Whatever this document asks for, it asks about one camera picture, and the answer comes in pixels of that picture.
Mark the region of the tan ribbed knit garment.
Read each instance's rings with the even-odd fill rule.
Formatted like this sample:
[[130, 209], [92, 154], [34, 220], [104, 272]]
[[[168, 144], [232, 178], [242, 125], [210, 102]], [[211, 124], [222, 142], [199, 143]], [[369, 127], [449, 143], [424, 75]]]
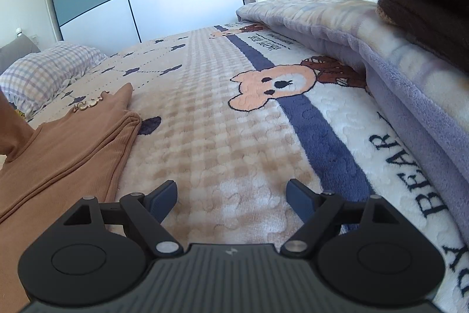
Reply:
[[79, 199], [115, 199], [118, 181], [141, 128], [128, 109], [133, 87], [102, 92], [33, 129], [1, 99], [1, 311], [28, 303], [18, 278], [23, 252]]

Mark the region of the cream bear pattern bedspread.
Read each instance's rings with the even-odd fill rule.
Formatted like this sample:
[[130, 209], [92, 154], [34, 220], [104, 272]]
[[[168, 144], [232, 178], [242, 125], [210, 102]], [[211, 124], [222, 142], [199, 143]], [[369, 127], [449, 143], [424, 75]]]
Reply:
[[290, 70], [269, 85], [297, 88], [302, 62], [317, 67], [318, 55], [271, 31], [229, 34], [216, 26], [148, 40], [75, 80], [31, 124], [130, 83], [142, 131], [118, 194], [176, 181], [178, 202], [164, 226], [181, 244], [279, 246], [300, 225], [285, 197], [293, 178], [349, 200], [379, 194], [442, 253], [447, 270], [436, 305], [466, 312], [468, 247], [423, 161], [368, 91], [317, 83], [239, 105], [242, 82], [255, 72]]

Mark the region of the folded lavender fleece blanket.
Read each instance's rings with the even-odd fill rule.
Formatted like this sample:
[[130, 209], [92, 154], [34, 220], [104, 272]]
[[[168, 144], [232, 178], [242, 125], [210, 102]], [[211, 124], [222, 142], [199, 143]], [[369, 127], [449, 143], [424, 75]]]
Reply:
[[267, 0], [240, 7], [320, 55], [366, 76], [388, 121], [468, 236], [468, 76], [407, 40], [378, 0]]

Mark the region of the purple plaid pillow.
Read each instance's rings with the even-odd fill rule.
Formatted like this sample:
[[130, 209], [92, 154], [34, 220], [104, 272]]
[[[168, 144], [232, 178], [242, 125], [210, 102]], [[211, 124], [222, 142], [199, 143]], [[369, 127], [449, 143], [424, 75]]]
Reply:
[[1, 74], [1, 91], [25, 119], [107, 58], [97, 48], [60, 41], [16, 60]]

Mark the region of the grey padded headboard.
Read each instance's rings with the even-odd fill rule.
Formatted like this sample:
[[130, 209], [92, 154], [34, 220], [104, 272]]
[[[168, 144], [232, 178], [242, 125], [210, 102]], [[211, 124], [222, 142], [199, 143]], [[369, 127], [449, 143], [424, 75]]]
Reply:
[[8, 45], [0, 49], [0, 74], [11, 64], [30, 53], [39, 53], [40, 49], [28, 36], [21, 34]]

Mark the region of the dark brown folded blanket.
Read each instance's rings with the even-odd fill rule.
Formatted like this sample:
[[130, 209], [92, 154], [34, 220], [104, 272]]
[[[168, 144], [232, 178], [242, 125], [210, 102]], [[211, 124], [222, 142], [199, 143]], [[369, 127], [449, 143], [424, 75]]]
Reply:
[[468, 0], [378, 0], [385, 18], [468, 73]]

